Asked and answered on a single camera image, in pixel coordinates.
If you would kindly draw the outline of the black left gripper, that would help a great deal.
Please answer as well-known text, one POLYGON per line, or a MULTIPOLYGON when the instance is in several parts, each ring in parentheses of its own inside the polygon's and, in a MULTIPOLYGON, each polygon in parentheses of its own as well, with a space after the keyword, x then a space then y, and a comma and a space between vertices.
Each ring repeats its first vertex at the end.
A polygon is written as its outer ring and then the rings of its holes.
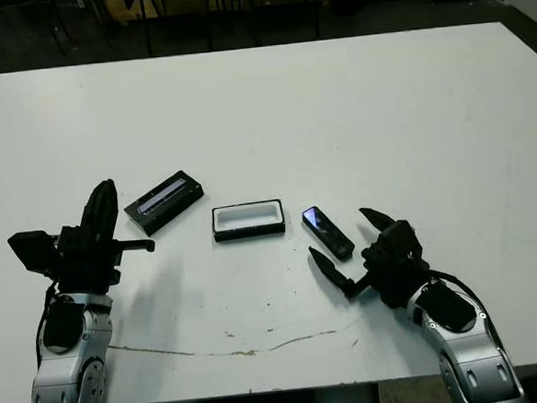
POLYGON ((113 238, 117 218, 117 190, 111 179, 104 179, 87 200, 81 226, 63 227, 58 237, 60 294, 106 293, 120 282, 117 267, 123 251, 154 251, 155 242, 151 239, 113 238))

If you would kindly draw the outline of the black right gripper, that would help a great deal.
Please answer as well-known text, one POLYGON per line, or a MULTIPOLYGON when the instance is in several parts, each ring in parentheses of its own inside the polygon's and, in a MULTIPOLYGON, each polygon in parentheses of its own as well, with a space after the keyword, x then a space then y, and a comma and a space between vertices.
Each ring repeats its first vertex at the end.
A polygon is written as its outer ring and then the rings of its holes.
POLYGON ((335 267, 320 250, 309 247, 318 269, 346 297, 355 297, 372 287, 389 308, 406 307, 415 292, 430 280, 430 267, 422 258, 423 247, 412 227, 392 227, 396 220, 372 208, 360 213, 381 233, 377 240, 361 251, 366 274, 354 282, 335 267))

